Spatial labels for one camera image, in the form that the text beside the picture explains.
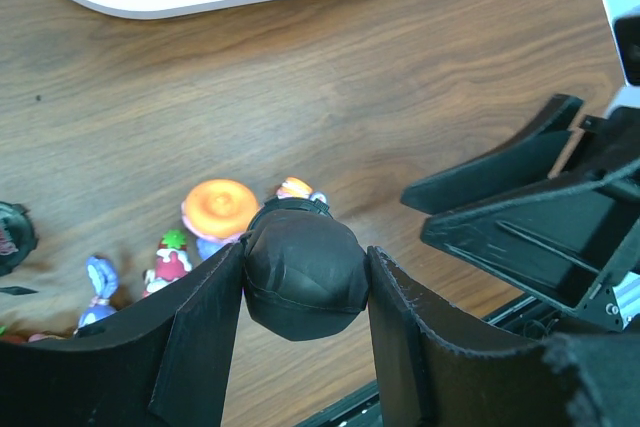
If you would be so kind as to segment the black helmet figurine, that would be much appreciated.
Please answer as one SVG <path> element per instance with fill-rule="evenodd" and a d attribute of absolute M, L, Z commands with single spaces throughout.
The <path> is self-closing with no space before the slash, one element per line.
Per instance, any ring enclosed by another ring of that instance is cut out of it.
<path fill-rule="evenodd" d="M 354 232 L 320 200 L 273 197 L 243 238 L 251 318 L 293 342 L 336 335 L 366 309 L 370 272 Z"/>

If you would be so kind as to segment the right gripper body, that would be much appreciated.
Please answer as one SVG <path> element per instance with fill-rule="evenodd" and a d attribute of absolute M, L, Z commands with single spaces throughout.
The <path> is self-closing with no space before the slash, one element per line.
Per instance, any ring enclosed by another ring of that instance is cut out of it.
<path fill-rule="evenodd" d="M 557 208 L 549 239 L 554 298 L 564 311 L 607 330 L 639 314 L 639 111 L 587 116 L 564 172 L 580 183 Z"/>

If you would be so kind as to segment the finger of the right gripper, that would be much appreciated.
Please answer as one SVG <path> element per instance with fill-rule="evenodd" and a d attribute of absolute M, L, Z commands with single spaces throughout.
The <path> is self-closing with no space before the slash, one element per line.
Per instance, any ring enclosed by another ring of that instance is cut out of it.
<path fill-rule="evenodd" d="M 561 231 L 557 208 L 578 187 L 565 174 L 429 215 L 423 243 L 462 259 L 567 314 L 554 298 L 548 241 Z"/>
<path fill-rule="evenodd" d="M 437 215 L 546 179 L 571 137 L 569 127 L 582 105 L 575 96 L 551 96 L 513 137 L 483 155 L 410 184 L 400 202 Z"/>

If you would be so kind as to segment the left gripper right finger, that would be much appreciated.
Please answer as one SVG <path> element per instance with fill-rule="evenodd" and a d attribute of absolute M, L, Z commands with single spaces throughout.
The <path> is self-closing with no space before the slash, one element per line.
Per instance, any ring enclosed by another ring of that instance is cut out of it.
<path fill-rule="evenodd" d="M 639 337 L 492 326 L 368 250 L 368 309 L 386 426 L 636 426 Z"/>

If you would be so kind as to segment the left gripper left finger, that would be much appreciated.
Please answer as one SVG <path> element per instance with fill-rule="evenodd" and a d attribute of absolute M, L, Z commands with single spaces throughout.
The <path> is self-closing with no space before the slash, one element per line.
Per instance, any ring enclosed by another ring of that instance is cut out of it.
<path fill-rule="evenodd" d="M 2 343 L 2 425 L 220 425 L 243 262 L 228 246 L 74 338 Z"/>

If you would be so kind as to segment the black-haired ninja figurine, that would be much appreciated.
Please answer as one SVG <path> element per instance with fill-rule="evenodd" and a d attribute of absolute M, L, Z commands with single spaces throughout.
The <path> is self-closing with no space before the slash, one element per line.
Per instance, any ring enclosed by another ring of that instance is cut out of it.
<path fill-rule="evenodd" d="M 28 209 L 21 204 L 1 202 L 1 276 L 11 274 L 37 244 Z"/>

